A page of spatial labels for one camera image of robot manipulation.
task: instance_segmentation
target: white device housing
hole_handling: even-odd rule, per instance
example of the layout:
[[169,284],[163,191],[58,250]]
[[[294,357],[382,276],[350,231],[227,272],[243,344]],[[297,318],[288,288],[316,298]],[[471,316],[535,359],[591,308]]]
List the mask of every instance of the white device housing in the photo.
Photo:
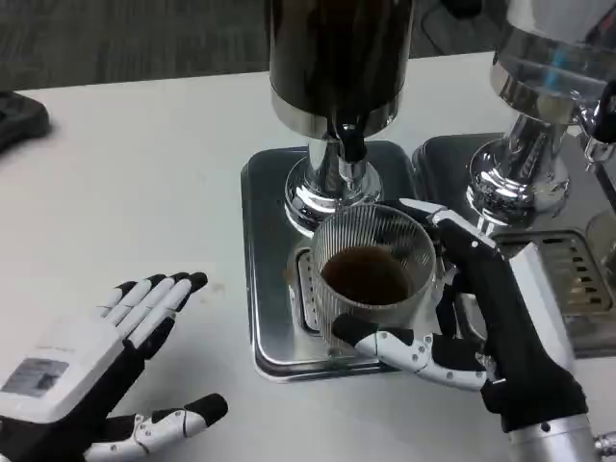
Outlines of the white device housing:
[[116,328],[101,318],[59,319],[13,373],[0,381],[0,416],[35,424],[57,422],[83,399],[123,349]]

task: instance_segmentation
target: drip tray grate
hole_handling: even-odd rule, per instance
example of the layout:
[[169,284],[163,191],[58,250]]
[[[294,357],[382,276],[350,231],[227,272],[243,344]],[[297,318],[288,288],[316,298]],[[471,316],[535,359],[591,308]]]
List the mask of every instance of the drip tray grate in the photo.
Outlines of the drip tray grate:
[[577,231],[506,233],[494,239],[507,256],[527,244],[537,245],[564,316],[604,314],[612,307],[586,240]]

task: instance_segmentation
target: metal grate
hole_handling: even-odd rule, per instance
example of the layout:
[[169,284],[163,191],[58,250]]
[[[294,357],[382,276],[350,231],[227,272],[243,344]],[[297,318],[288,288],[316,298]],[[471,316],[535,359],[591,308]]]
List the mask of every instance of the metal grate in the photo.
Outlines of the metal grate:
[[498,234],[494,239],[507,256],[515,255],[527,244],[537,245],[563,315],[602,314],[611,308],[609,292],[579,232]]
[[297,255],[297,274],[299,276],[299,289],[301,298],[299,309],[303,319],[303,328],[310,334],[319,335],[320,326],[317,321],[317,307],[315,305],[315,290],[312,285],[312,262],[310,250],[306,249]]

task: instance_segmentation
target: coffee machine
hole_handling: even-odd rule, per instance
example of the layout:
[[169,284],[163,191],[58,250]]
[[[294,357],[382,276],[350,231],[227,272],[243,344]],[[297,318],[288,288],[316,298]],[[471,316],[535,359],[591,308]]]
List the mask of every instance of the coffee machine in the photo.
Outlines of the coffee machine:
[[275,380],[378,371],[319,335],[308,239],[342,207],[411,194],[409,157],[366,142],[398,113],[413,0],[268,0],[272,106],[308,146],[242,172],[251,342]]
[[[384,369],[320,337],[307,240],[341,207],[399,197],[443,204],[511,253],[535,243],[577,356],[616,354],[606,283],[616,274],[615,6],[510,0],[491,83],[512,108],[511,129],[431,139],[409,161],[365,138],[396,117],[412,0],[266,2],[272,105],[309,142],[260,152],[242,172],[250,335],[263,375]],[[473,298],[455,308],[462,335],[481,340]]]
[[536,243],[577,356],[615,354],[616,1],[510,0],[490,72],[510,130],[427,141],[414,193],[512,253]]

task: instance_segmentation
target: stainless steel tray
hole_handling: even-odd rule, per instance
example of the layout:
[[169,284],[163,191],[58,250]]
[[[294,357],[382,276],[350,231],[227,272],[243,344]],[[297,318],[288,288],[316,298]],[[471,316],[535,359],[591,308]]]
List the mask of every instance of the stainless steel tray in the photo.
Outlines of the stainless steel tray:
[[[412,194],[410,159],[390,142],[367,143],[368,160],[383,182],[384,198]],[[288,222],[284,186],[291,167],[307,149],[287,148],[255,154],[242,171],[244,254],[250,340],[257,370],[278,381],[306,380],[389,368],[366,358],[332,351],[309,328],[311,300],[301,256],[303,236]]]

